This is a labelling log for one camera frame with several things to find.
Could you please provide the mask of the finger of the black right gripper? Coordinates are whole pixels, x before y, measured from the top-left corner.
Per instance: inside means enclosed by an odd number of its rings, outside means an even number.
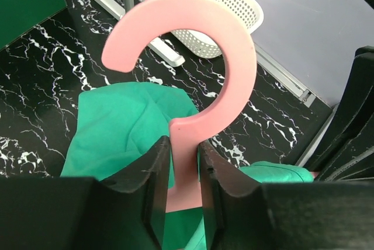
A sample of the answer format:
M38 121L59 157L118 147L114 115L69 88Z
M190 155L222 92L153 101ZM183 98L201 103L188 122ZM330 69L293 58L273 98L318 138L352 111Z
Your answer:
M340 103L297 165L338 180L373 165L373 47L357 49Z

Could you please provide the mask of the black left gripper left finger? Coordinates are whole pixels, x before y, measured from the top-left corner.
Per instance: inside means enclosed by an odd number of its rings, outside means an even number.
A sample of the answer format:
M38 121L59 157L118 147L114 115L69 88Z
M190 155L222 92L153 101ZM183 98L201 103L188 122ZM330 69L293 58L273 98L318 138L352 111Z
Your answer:
M170 141L112 176L1 179L2 249L161 249Z

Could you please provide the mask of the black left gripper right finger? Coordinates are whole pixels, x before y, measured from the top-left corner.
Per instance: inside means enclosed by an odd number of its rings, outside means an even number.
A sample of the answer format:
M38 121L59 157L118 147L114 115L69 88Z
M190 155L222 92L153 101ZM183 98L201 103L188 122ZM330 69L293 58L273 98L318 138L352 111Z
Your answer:
M372 249L369 182L259 183L199 145L208 249Z

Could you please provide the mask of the green tank top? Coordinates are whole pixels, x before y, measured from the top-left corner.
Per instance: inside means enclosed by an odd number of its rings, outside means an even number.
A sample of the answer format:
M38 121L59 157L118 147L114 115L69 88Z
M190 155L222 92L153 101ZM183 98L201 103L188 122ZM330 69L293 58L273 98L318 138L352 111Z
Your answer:
M78 97L77 131L60 176L103 180L145 154L176 117L199 113L179 88L128 82L85 91ZM308 170L259 161L239 168L260 183L312 182ZM167 213L162 249L207 249L202 208Z

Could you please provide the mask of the pink plastic hanger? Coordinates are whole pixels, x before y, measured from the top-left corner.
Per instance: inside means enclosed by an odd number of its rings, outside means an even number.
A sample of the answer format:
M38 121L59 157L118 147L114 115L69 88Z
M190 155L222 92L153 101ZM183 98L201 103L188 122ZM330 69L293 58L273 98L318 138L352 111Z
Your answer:
M214 102L204 111L169 123L170 163L166 212L202 207L199 145L225 129L243 110L257 72L251 36L235 29L219 44L226 76Z

